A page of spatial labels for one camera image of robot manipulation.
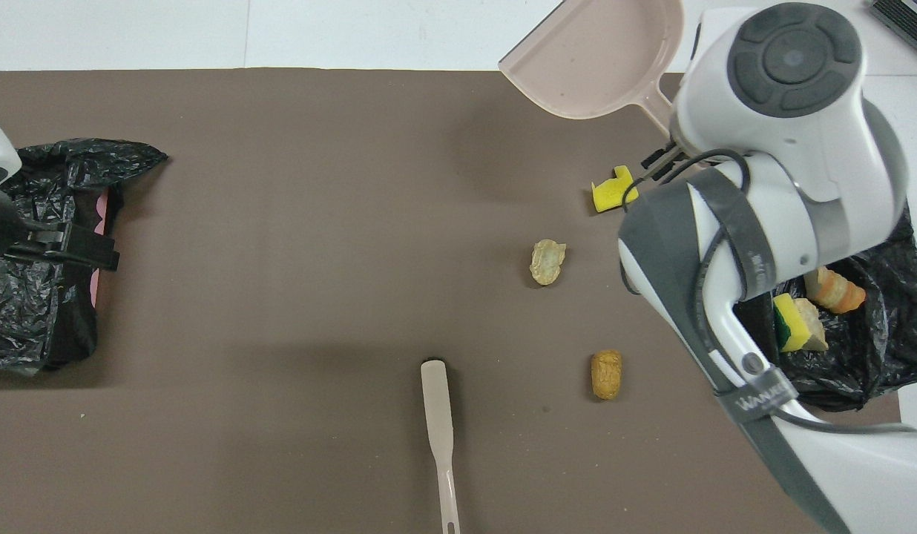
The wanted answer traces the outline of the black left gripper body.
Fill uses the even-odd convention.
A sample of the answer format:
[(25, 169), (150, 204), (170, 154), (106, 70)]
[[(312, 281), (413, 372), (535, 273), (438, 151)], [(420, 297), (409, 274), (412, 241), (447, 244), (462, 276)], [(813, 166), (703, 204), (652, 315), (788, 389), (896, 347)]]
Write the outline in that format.
[(7, 195), (0, 195), (0, 258), (29, 263), (61, 260), (66, 222), (36, 222), (21, 217)]

